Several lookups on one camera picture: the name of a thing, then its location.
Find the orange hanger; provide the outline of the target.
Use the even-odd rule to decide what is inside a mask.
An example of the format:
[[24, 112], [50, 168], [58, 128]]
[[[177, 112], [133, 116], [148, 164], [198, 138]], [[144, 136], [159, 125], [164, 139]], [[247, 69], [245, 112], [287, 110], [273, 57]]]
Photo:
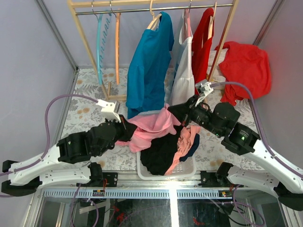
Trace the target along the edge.
[[112, 14], [115, 15], [116, 18], [116, 28], [115, 28], [115, 70], [116, 70], [116, 83], [119, 85], [120, 77], [119, 77], [119, 37], [120, 37], [120, 17], [121, 13], [115, 13], [112, 10], [112, 4], [110, 1], [110, 8]]

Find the pink t shirt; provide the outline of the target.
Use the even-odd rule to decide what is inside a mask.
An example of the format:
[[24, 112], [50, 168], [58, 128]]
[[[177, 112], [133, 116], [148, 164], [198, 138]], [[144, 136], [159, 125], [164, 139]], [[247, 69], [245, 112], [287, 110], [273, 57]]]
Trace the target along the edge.
[[153, 139], [161, 138], [167, 134], [176, 135], [175, 126], [180, 126], [180, 121], [168, 110], [169, 104], [157, 113], [150, 114], [142, 112], [139, 115], [127, 120], [127, 123], [135, 125], [137, 128], [132, 133], [130, 141], [116, 142], [118, 146], [128, 146], [133, 153], [145, 150], [152, 144]]

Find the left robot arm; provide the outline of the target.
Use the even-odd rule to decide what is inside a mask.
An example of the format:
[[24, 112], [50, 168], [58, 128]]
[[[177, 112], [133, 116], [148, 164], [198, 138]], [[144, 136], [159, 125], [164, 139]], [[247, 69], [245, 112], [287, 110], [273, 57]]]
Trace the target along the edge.
[[1, 184], [2, 194], [21, 197], [49, 186], [101, 186], [104, 182], [101, 165], [90, 159], [113, 149], [117, 141], [130, 141], [137, 129], [122, 115], [120, 119], [119, 122], [106, 120], [88, 131], [68, 135], [52, 146], [45, 157], [4, 161], [2, 171], [8, 174], [8, 179]]

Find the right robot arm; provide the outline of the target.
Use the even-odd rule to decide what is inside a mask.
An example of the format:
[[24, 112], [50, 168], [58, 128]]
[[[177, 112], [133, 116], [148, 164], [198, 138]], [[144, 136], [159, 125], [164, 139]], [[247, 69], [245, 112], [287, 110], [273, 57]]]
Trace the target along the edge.
[[277, 198], [285, 206], [303, 209], [303, 178], [296, 176], [281, 162], [281, 157], [269, 151], [261, 137], [249, 127], [238, 122], [240, 113], [229, 103], [218, 103], [214, 110], [196, 104], [194, 95], [183, 104], [173, 105], [168, 110], [183, 124], [194, 122], [218, 138], [230, 152], [244, 156], [260, 165], [265, 173], [245, 170], [234, 164], [222, 163], [216, 172], [220, 186], [230, 183], [260, 190]]

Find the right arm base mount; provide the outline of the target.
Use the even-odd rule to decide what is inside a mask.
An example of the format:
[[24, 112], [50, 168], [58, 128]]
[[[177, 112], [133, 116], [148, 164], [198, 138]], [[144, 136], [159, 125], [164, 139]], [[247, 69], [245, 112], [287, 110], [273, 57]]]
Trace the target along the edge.
[[218, 181], [215, 172], [200, 171], [201, 181], [198, 184], [205, 188], [218, 188], [223, 187], [223, 185]]

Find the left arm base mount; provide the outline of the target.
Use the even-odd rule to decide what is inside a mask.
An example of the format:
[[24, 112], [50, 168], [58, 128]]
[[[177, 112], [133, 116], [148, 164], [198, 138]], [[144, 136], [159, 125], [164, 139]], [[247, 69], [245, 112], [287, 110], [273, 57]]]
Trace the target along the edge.
[[103, 173], [104, 187], [117, 187], [118, 173], [117, 172], [105, 172]]

